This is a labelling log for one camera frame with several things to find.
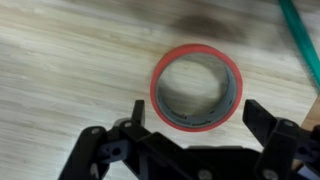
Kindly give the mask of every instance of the red tape roll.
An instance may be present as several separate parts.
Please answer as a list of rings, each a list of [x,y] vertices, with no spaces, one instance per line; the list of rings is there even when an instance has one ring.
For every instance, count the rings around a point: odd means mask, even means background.
[[[219,58],[221,61],[223,61],[225,63],[226,66],[228,66],[228,68],[230,68],[231,72],[234,75],[236,84],[237,84],[236,85],[237,92],[236,92],[236,96],[235,96],[236,98],[234,99],[234,104],[231,107],[231,109],[229,110],[229,112],[223,118],[221,118],[218,122],[211,124],[209,126],[200,127],[200,128],[188,128],[188,127],[183,127],[183,126],[180,126],[180,125],[173,123],[161,112],[161,110],[159,108],[159,104],[157,103],[157,100],[156,100],[157,82],[158,82],[162,72],[164,71],[164,69],[172,61],[178,59],[181,56],[184,56],[184,55],[187,55],[190,53],[205,53],[205,54],[213,55],[213,56]],[[222,123],[227,121],[231,117],[231,115],[235,112],[235,110],[237,109],[237,107],[240,103],[241,96],[242,96],[242,78],[241,78],[240,71],[237,68],[237,66],[235,65],[235,63],[228,56],[226,56],[222,52],[218,51],[217,49],[212,48],[207,45],[202,45],[202,44],[182,45],[182,46],[179,46],[177,48],[172,49],[170,52],[165,54],[154,70],[152,80],[151,80],[151,85],[150,85],[151,102],[152,102],[153,108],[155,109],[158,116],[168,125],[176,128],[176,129],[179,129],[182,131],[187,131],[187,132],[207,131],[207,130],[213,129],[213,128],[221,125]]]

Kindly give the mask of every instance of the green wire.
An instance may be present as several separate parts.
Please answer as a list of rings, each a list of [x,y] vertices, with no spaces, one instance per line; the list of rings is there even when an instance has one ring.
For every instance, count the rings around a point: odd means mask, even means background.
[[[320,61],[314,49],[306,28],[291,0],[279,0],[282,12],[289,26],[291,34],[313,74],[320,91]]]

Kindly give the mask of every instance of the screw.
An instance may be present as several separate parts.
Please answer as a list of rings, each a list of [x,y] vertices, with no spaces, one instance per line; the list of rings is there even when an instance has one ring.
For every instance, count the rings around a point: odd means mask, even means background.
[[[200,180],[212,180],[212,174],[208,170],[200,170],[198,177]]]
[[[290,122],[290,121],[286,121],[286,122],[284,122],[284,124],[285,124],[285,125],[287,125],[287,126],[290,126],[290,127],[292,127],[292,126],[293,126],[293,123],[292,123],[292,122]]]
[[[124,127],[131,127],[132,126],[132,123],[131,122],[126,122],[125,124],[124,124]]]
[[[99,128],[94,128],[94,129],[92,129],[91,133],[92,134],[97,134],[97,133],[99,133],[99,131],[100,131]]]
[[[263,177],[266,180],[278,180],[279,179],[278,174],[271,169],[263,170]]]

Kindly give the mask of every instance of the gray tape core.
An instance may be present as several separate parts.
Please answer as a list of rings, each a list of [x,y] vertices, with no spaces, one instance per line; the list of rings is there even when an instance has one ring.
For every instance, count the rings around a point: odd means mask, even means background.
[[[175,113],[164,103],[160,94],[159,86],[157,84],[155,94],[160,111],[167,119],[169,119],[174,124],[186,128],[207,127],[220,121],[224,116],[228,114],[228,112],[233,107],[238,91],[235,75],[227,65],[225,65],[224,67],[228,76],[227,91],[218,105],[213,107],[208,113],[203,113],[200,115],[183,115]]]

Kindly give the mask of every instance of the tape roll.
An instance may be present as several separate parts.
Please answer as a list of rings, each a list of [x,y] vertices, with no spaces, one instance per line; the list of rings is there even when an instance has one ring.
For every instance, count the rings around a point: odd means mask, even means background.
[[[217,57],[223,62],[228,75],[228,88],[222,100],[208,113],[201,115],[181,115],[172,111],[163,101],[158,80],[165,68],[179,57],[191,53],[204,53]],[[156,66],[150,85],[150,98],[158,116],[168,125],[187,132],[201,132],[213,129],[225,121],[237,109],[242,96],[242,78],[235,63],[217,49],[202,44],[186,44],[165,54]]]

